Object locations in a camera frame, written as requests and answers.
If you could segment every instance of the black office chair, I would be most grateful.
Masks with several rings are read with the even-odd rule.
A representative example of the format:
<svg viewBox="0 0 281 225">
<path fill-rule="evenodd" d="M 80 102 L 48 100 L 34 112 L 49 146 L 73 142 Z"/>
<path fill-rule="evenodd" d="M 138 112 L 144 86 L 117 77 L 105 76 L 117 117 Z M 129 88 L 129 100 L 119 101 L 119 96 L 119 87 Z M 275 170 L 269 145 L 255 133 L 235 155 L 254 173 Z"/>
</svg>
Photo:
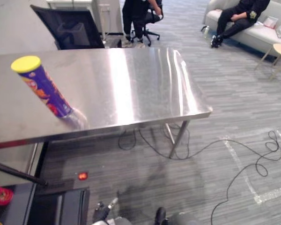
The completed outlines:
<svg viewBox="0 0 281 225">
<path fill-rule="evenodd" d="M 30 7 L 52 34 L 58 49 L 104 48 L 88 10 Z"/>
<path fill-rule="evenodd" d="M 149 10 L 148 10 L 148 12 L 147 12 L 147 14 L 146 14 L 146 16 L 145 16 L 145 18 L 144 18 L 145 26 L 144 26 L 144 28 L 143 28 L 143 34 L 144 34 L 144 36 L 145 36 L 145 37 L 148 39 L 148 41 L 149 41 L 148 46 L 151 46 L 151 39 L 150 39 L 150 36 L 149 36 L 149 35 L 157 36 L 157 40 L 160 39 L 160 35 L 159 35 L 159 34 L 153 33 L 153 32 L 151 32 L 151 31 L 149 31 L 149 29 L 146 28 L 146 25 L 147 25 L 148 23 L 156 23 L 156 22 L 159 22 L 159 21 L 161 21 L 161 20 L 163 19 L 163 5 L 162 5 L 162 0 L 157 0 L 156 2 L 157 2 L 158 6 L 159 6 L 160 9 L 161 9 L 162 17 L 160 18 L 158 15 L 154 14 L 154 8 L 153 8 L 153 6 L 150 4 Z"/>
</svg>

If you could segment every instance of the tangled cable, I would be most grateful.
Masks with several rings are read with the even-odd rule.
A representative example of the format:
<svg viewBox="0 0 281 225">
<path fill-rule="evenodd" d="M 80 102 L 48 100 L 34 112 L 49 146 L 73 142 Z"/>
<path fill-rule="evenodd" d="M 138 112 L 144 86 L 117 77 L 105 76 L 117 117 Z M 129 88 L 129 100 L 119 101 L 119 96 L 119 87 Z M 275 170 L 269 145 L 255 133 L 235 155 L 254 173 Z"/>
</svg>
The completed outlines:
<svg viewBox="0 0 281 225">
<path fill-rule="evenodd" d="M 175 124 L 175 127 L 174 126 L 170 126 L 171 129 L 180 129 L 180 126 Z M 170 137 L 165 133 L 164 131 L 164 126 L 161 127 L 162 129 L 162 132 L 163 132 L 163 135 L 165 135 L 168 139 L 170 139 Z M 266 160 L 269 160 L 269 161 L 279 161 L 281 159 L 281 147 L 278 143 L 278 138 L 277 138 L 277 135 L 274 131 L 269 131 L 268 132 L 268 137 L 271 139 L 271 141 L 268 141 L 265 143 L 265 147 L 266 149 L 268 150 L 267 153 L 265 154 L 260 154 L 258 152 L 256 152 L 255 150 L 253 150 L 252 148 L 248 147 L 247 145 L 245 144 L 242 144 L 238 141 L 235 141 L 235 140 L 232 140 L 232 139 L 220 139 L 220 140 L 217 140 L 217 141 L 214 141 L 214 142 L 211 142 L 210 144 L 206 145 L 204 148 L 200 149 L 199 151 L 197 151 L 196 153 L 190 155 L 190 150 L 189 150 L 189 142 L 190 142 L 190 132 L 188 129 L 186 129 L 187 133 L 188 133 L 188 138 L 187 138 L 187 155 L 186 157 L 179 157 L 175 151 L 175 156 L 177 158 L 170 158 L 168 156 L 165 156 L 164 154 L 160 153 L 155 147 L 153 147 L 147 140 L 146 138 L 142 135 L 141 133 L 141 130 L 139 129 L 139 134 L 140 136 L 142 137 L 142 139 L 146 142 L 146 144 L 153 150 L 155 151 L 158 155 L 164 157 L 164 158 L 167 158 L 167 159 L 171 159 L 171 160 L 187 160 L 187 159 L 190 159 L 196 155 L 198 155 L 199 153 L 201 153 L 202 151 L 204 151 L 205 149 L 207 149 L 209 146 L 217 143 L 217 142 L 223 142 L 223 141 L 226 141 L 226 142 L 232 142 L 232 143 L 236 143 L 236 144 L 239 144 L 243 147 L 245 147 L 246 149 L 252 151 L 254 154 L 258 155 L 259 158 L 256 160 L 255 163 L 252 163 L 252 164 L 248 164 L 247 166 L 245 166 L 243 169 L 241 169 L 237 175 L 231 180 L 231 182 L 229 183 L 227 189 L 226 189 L 226 200 L 223 201 L 223 202 L 220 202 L 218 203 L 212 210 L 212 213 L 211 213 L 211 216 L 210 216 L 210 223 L 211 225 L 213 225 L 213 216 L 214 216 L 214 212 L 215 210 L 222 204 L 224 203 L 227 203 L 229 201 L 229 189 L 230 187 L 232 186 L 233 182 L 236 180 L 236 178 L 244 171 L 246 170 L 248 167 L 251 167 L 251 166 L 254 166 L 255 167 L 255 170 L 256 172 L 261 176 L 261 177 L 267 177 L 268 176 L 268 170 L 266 169 L 266 167 L 264 165 L 262 165 L 259 161 L 261 159 L 266 159 Z M 133 142 L 133 145 L 130 149 L 132 149 L 135 145 L 136 145 L 136 136 L 135 136 L 135 130 L 133 130 L 133 135 L 134 135 L 134 142 Z M 120 146 L 120 138 L 118 140 L 118 145 L 121 149 L 123 149 L 121 146 Z M 276 153 L 276 152 L 280 152 L 280 156 L 276 159 L 274 158 L 269 158 L 268 156 L 273 154 L 273 153 Z"/>
</svg>

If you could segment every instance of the black pants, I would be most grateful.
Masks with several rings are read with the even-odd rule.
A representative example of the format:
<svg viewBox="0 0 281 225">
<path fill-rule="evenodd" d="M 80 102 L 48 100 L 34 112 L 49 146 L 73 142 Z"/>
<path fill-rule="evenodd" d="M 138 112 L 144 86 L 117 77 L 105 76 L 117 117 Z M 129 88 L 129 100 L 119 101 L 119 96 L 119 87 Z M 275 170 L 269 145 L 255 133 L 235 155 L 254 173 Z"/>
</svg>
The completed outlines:
<svg viewBox="0 0 281 225">
<path fill-rule="evenodd" d="M 125 34 L 130 34 L 131 23 L 133 22 L 136 37 L 139 39 L 142 38 L 142 28 L 145 26 L 144 18 L 147 14 L 148 7 L 148 1 L 125 0 L 122 10 Z"/>
<path fill-rule="evenodd" d="M 245 9 L 242 9 L 239 6 L 223 10 L 217 25 L 217 30 L 216 30 L 217 35 L 223 34 L 223 38 L 229 38 L 237 34 L 238 32 L 251 27 L 256 22 L 256 20 L 250 21 L 248 18 L 243 18 L 243 19 L 236 20 L 232 25 L 232 27 L 225 30 L 227 23 L 231 22 L 231 17 L 234 14 L 240 14 L 245 11 L 246 11 Z"/>
</svg>

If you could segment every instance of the black cable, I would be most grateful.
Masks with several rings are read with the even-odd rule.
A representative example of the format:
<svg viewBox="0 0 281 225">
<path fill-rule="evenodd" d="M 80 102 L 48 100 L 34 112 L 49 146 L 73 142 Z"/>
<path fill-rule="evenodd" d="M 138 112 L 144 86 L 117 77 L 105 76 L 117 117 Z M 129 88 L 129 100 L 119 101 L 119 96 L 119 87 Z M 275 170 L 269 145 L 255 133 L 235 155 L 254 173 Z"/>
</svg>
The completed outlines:
<svg viewBox="0 0 281 225">
<path fill-rule="evenodd" d="M 172 128 L 172 129 L 180 129 L 180 126 L 178 126 L 178 125 L 177 125 L 177 127 L 171 127 L 171 126 L 170 126 L 170 128 Z M 142 139 L 147 143 L 147 145 L 148 145 L 153 151 L 155 151 L 158 155 L 160 155 L 160 156 L 162 156 L 162 157 L 164 157 L 164 158 L 167 158 L 167 159 L 172 159 L 172 160 L 186 160 L 186 159 L 190 159 L 190 158 L 192 158 L 192 157 L 198 155 L 199 153 L 201 153 L 203 150 L 207 149 L 209 146 L 211 146 L 211 145 L 213 145 L 213 144 L 215 144 L 215 143 L 217 143 L 217 142 L 222 142 L 222 141 L 228 141 L 228 142 L 237 143 L 237 144 L 239 144 L 239 145 L 245 147 L 246 149 L 252 151 L 254 154 L 256 154 L 256 155 L 259 156 L 259 158 L 256 160 L 255 163 L 249 164 L 249 165 L 245 166 L 245 167 L 244 167 L 241 171 L 239 171 L 239 172 L 237 173 L 237 175 L 231 180 L 231 182 L 229 183 L 229 185 L 228 185 L 228 187 L 227 187 L 227 190 L 226 190 L 226 200 L 223 201 L 223 202 L 218 203 L 218 204 L 213 208 L 213 210 L 212 210 L 212 213 L 211 213 L 211 216 L 210 216 L 210 223 L 211 223 L 211 225 L 213 225 L 213 215 L 214 215 L 215 210 L 216 210 L 220 205 L 222 205 L 222 204 L 224 204 L 224 203 L 227 203 L 227 202 L 229 201 L 229 196 L 228 196 L 228 195 L 229 195 L 229 189 L 230 189 L 230 187 L 232 186 L 233 182 L 236 180 L 236 178 L 237 178 L 244 170 L 246 170 L 246 169 L 247 169 L 248 167 L 250 167 L 250 166 L 255 166 L 256 172 L 257 172 L 260 176 L 262 176 L 262 177 L 267 177 L 267 176 L 268 176 L 268 170 L 267 170 L 267 168 L 266 168 L 264 165 L 260 164 L 259 161 L 260 161 L 262 158 L 264 158 L 264 159 L 266 159 L 266 160 L 269 160 L 269 161 L 279 161 L 279 160 L 281 159 L 281 147 L 280 147 L 280 145 L 279 145 L 279 143 L 278 143 L 278 139 L 277 139 L 276 133 L 275 133 L 274 131 L 272 131 L 272 130 L 268 132 L 268 137 L 269 137 L 272 141 L 268 141 L 268 142 L 265 143 L 265 147 L 266 147 L 266 149 L 267 149 L 269 152 L 266 153 L 266 154 L 263 154 L 263 155 L 259 154 L 258 152 L 256 152 L 256 151 L 253 150 L 252 148 L 250 148 L 249 146 L 247 146 L 247 145 L 245 145 L 245 144 L 242 144 L 242 143 L 240 143 L 240 142 L 238 142 L 238 141 L 231 140 L 231 139 L 221 139 L 221 140 L 217 140 L 217 141 L 211 142 L 210 144 L 206 145 L 204 148 L 200 149 L 200 150 L 197 151 L 196 153 L 194 153 L 194 154 L 192 154 L 192 155 L 189 155 L 189 152 L 190 152 L 190 150 L 189 150 L 190 132 L 189 132 L 188 129 L 186 129 L 186 130 L 187 130 L 187 132 L 188 132 L 188 140 L 187 140 L 187 157 L 185 157 L 185 158 L 180 158 L 180 157 L 177 155 L 176 151 L 175 151 L 175 155 L 176 155 L 177 158 L 170 158 L 170 157 L 168 157 L 168 156 L 163 155 L 162 153 L 160 153 L 155 147 L 153 147 L 153 146 L 145 139 L 145 137 L 142 135 L 140 129 L 139 129 L 139 134 L 140 134 L 140 136 L 142 137 Z M 170 137 L 169 137 L 168 135 L 166 135 L 163 126 L 162 126 L 162 131 L 163 131 L 163 134 L 164 134 L 167 138 L 170 139 Z M 267 156 L 270 155 L 270 154 L 276 153 L 278 150 L 280 150 L 280 156 L 279 156 L 279 158 L 273 159 L 273 158 L 267 157 Z M 264 174 L 260 171 L 260 168 L 263 168 L 263 170 L 265 171 Z"/>
<path fill-rule="evenodd" d="M 121 149 L 121 150 L 131 150 L 135 147 L 136 145 L 136 136 L 135 136 L 135 129 L 133 129 L 133 144 L 131 147 L 129 148 L 124 148 L 121 146 L 121 139 L 122 137 L 126 134 L 126 130 L 120 135 L 120 137 L 118 138 L 118 147 Z"/>
<path fill-rule="evenodd" d="M 262 158 L 265 158 L 265 159 L 270 160 L 270 161 L 279 161 L 279 160 L 281 159 L 281 155 L 280 155 L 280 157 L 279 157 L 278 159 L 271 159 L 271 158 L 265 157 L 265 156 L 267 156 L 267 155 L 269 155 L 269 154 L 272 154 L 272 153 L 277 152 L 278 150 L 281 150 L 281 147 L 279 146 L 279 143 L 278 143 L 278 140 L 277 140 L 277 135 L 276 135 L 276 133 L 275 133 L 274 131 L 269 131 L 269 132 L 268 132 L 268 136 L 270 137 L 270 139 L 272 139 L 272 140 L 274 141 L 274 142 L 266 142 L 266 143 L 265 143 L 265 146 L 266 146 L 266 148 L 269 150 L 269 152 L 266 153 L 266 154 L 264 154 L 264 155 L 258 154 L 258 155 L 260 155 L 260 157 L 257 159 L 257 161 L 256 161 L 254 164 L 249 164 L 249 165 L 245 166 L 245 167 L 244 167 L 241 171 L 239 171 L 238 174 L 232 179 L 232 181 L 229 183 L 229 185 L 228 185 L 228 187 L 227 187 L 227 190 L 226 190 L 226 200 L 223 201 L 223 202 L 218 203 L 218 204 L 213 208 L 213 210 L 212 210 L 212 213 L 211 213 L 211 216 L 210 216 L 210 223 L 211 223 L 211 225 L 213 225 L 213 215 L 214 215 L 214 211 L 216 210 L 217 207 L 219 207 L 220 205 L 222 205 L 222 204 L 224 204 L 224 203 L 226 203 L 226 202 L 229 201 L 229 197 L 228 197 L 229 189 L 230 189 L 231 185 L 233 184 L 233 182 L 235 181 L 235 179 L 236 179 L 245 169 L 247 169 L 248 167 L 250 167 L 250 166 L 253 165 L 253 166 L 255 166 L 255 169 L 256 169 L 257 173 L 258 173 L 260 176 L 262 176 L 262 177 L 267 177 L 267 176 L 268 176 L 268 170 L 266 169 L 266 167 L 265 167 L 264 165 L 262 165 L 262 164 L 260 164 L 260 163 L 258 163 L 258 162 L 259 162 Z M 276 145 L 276 149 L 275 149 L 275 150 L 272 150 L 272 149 L 268 146 L 269 144 Z M 263 168 L 266 173 L 265 173 L 265 174 L 262 174 L 262 173 L 259 171 L 258 166 L 259 166 L 259 167 L 261 166 L 261 168 Z"/>
</svg>

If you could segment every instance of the small round table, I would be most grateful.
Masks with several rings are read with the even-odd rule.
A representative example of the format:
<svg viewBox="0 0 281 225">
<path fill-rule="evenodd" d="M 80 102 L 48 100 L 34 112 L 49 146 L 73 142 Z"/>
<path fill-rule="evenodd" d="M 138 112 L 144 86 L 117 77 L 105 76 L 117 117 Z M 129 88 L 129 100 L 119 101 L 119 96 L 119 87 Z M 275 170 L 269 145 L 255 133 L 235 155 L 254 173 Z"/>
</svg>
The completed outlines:
<svg viewBox="0 0 281 225">
<path fill-rule="evenodd" d="M 255 69 L 257 69 L 257 67 L 261 64 L 261 62 L 267 57 L 267 55 L 272 51 L 272 50 L 275 50 L 279 56 L 277 57 L 277 59 L 273 62 L 273 66 L 276 65 L 276 63 L 278 62 L 278 60 L 281 58 L 281 44 L 273 44 L 273 46 L 267 51 L 267 53 L 262 57 L 262 59 L 259 61 L 259 63 L 257 64 L 257 66 L 255 67 Z M 281 65 L 276 68 L 276 70 L 274 71 L 274 73 L 270 76 L 270 80 L 272 80 L 276 74 L 278 72 L 281 71 Z"/>
</svg>

